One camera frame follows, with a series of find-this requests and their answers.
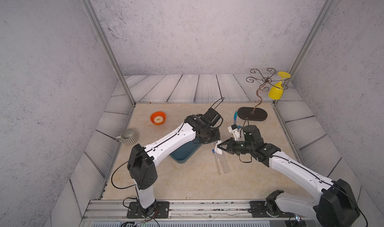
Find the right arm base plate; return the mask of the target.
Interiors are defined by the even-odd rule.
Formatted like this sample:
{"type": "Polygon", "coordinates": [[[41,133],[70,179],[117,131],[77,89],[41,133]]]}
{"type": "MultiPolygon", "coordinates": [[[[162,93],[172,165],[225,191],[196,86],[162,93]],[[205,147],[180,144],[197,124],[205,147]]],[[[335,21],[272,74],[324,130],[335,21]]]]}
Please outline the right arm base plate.
{"type": "Polygon", "coordinates": [[[290,218],[293,217],[292,213],[275,212],[269,213],[266,201],[250,201],[250,208],[247,210],[253,218],[290,218]]]}

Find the white wiping cloth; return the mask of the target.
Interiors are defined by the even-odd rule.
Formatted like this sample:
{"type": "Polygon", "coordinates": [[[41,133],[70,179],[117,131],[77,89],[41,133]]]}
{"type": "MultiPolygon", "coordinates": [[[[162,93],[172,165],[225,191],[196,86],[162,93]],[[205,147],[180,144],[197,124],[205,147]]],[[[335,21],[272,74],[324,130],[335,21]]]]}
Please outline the white wiping cloth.
{"type": "Polygon", "coordinates": [[[219,154],[219,155],[222,155],[223,154],[223,151],[222,149],[219,148],[219,143],[217,143],[215,145],[215,149],[214,149],[215,153],[219,154]]]}

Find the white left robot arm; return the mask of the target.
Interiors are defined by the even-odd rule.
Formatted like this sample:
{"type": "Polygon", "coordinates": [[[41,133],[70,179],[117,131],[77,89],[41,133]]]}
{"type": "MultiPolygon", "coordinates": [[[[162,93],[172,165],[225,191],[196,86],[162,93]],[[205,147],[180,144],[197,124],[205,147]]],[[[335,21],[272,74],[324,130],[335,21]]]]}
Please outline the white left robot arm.
{"type": "Polygon", "coordinates": [[[220,140],[220,114],[190,115],[174,131],[160,140],[144,147],[137,144],[131,150],[127,169],[136,185],[138,203],[142,210],[153,211],[156,206],[154,183],[158,178],[157,166],[172,152],[183,145],[211,144],[220,140]]]}

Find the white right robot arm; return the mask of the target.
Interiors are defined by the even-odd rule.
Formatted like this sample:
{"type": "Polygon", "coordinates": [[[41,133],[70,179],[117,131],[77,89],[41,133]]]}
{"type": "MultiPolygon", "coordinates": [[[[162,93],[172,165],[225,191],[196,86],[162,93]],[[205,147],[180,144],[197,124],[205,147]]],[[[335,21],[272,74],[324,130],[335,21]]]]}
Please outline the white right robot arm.
{"type": "Polygon", "coordinates": [[[282,190],[266,198],[266,212],[276,218],[293,213],[317,221],[323,227],[350,227],[362,215],[351,186],[344,180],[324,177],[290,158],[280,148],[261,141],[236,141],[230,138],[215,147],[215,152],[232,155],[250,154],[305,189],[311,197],[294,196],[282,190]]]}

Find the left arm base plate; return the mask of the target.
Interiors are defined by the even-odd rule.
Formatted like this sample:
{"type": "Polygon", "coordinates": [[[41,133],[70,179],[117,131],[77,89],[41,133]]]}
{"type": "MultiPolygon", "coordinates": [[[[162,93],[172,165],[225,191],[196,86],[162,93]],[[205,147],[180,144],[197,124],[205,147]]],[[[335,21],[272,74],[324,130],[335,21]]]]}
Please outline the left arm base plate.
{"type": "Polygon", "coordinates": [[[130,202],[127,219],[167,219],[169,217],[170,202],[155,201],[148,208],[143,208],[138,202],[130,202]]]}

